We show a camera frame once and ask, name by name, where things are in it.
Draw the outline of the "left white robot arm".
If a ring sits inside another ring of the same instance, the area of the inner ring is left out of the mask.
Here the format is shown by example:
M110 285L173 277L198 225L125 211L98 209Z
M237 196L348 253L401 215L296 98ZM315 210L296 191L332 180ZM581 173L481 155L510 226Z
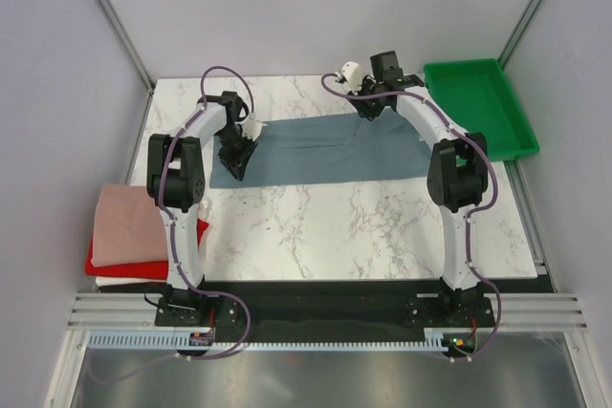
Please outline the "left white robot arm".
M243 131L248 114L247 104L235 92L203 95L173 133L149 137L146 191L163 219L168 258L155 317L158 327L197 327L209 321L208 300L216 294L202 293L205 275L198 242L198 209L206 191L203 147L217 138L222 165L237 181L243 180L257 146Z

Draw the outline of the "blue grey t shirt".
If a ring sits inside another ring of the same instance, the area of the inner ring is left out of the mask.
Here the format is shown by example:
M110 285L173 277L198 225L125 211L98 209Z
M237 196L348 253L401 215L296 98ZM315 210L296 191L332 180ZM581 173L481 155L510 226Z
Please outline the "blue grey t shirt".
M422 178L430 161L415 128L389 109L372 121L356 113L269 121L241 181L220 148L216 140L209 186L217 189Z

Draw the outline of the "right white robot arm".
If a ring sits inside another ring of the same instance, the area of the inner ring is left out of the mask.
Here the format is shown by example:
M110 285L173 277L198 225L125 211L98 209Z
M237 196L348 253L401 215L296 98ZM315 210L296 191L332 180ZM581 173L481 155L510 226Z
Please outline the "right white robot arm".
M361 79L357 90L369 99L355 104L358 113L372 120L390 108L412 124L430 149L426 188L443 220L445 259L438 291L410 297L408 319L424 327L492 326L491 300L473 272L470 248L470 213L489 185L486 138L452 121L419 78L404 73L395 52L371 56L370 65L372 74Z

